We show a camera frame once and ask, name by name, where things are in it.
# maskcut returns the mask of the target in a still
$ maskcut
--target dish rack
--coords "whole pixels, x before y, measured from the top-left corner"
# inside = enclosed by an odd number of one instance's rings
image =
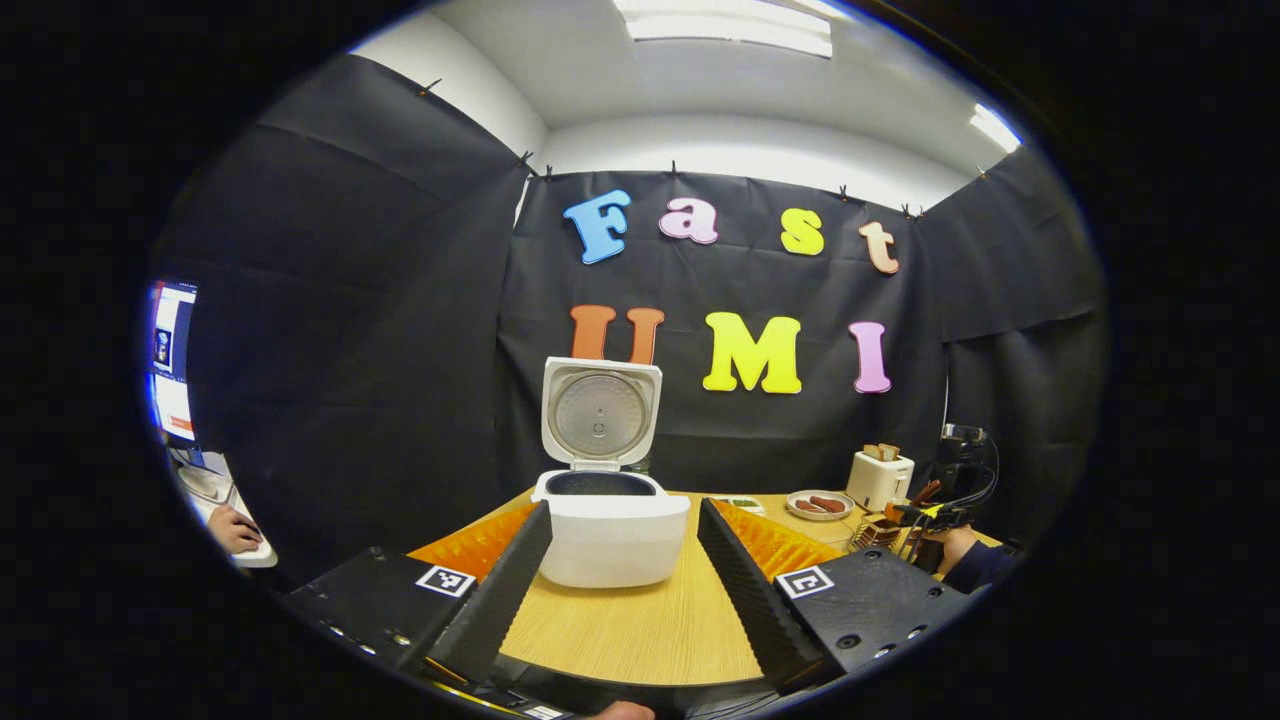
[[[849,550],[867,550],[868,547],[883,547],[892,550],[897,538],[902,534],[902,527],[893,523],[881,512],[863,515],[854,530],[854,537],[849,541]]]

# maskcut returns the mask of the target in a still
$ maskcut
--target orange foam pad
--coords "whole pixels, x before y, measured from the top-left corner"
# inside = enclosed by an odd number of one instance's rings
[[[783,573],[804,570],[840,557],[838,550],[805,537],[786,525],[733,507],[721,500],[712,500],[712,502],[771,583],[773,578]]]
[[[525,507],[494,515],[431,544],[425,544],[410,552],[408,556],[413,560],[475,575],[477,583],[484,582],[489,571],[493,570],[493,564],[502,557],[502,552],[507,550],[511,539],[516,537],[535,507],[538,503],[531,502]]]

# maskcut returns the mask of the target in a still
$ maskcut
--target white wall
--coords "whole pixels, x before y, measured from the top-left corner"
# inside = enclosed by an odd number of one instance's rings
[[[554,129],[530,159],[539,172],[678,170],[771,179],[911,213],[972,181],[938,163],[827,128],[733,115],[650,115]]]
[[[392,26],[351,50],[413,79],[484,126],[517,155],[536,151],[547,123],[474,45],[430,12]]]
[[[430,12],[351,51],[429,85],[539,172],[681,170],[745,176],[840,191],[911,211],[931,208],[972,177],[867,137],[801,123],[735,115],[649,115],[548,132],[529,100],[471,42]]]

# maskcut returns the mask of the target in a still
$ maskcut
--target person's sleeve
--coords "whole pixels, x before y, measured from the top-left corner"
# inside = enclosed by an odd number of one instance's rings
[[[963,593],[972,593],[982,585],[1002,580],[1014,562],[1002,550],[975,542],[942,582]]]

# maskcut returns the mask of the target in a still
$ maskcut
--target blue letter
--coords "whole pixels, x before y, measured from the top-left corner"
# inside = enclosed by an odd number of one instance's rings
[[[582,237],[582,263],[590,265],[605,258],[612,258],[627,243],[609,234],[609,229],[618,231],[618,234],[627,232],[627,217],[618,208],[631,205],[631,196],[621,190],[605,192],[599,197],[593,197],[586,202],[579,202],[568,210],[564,217],[577,225],[577,234]]]

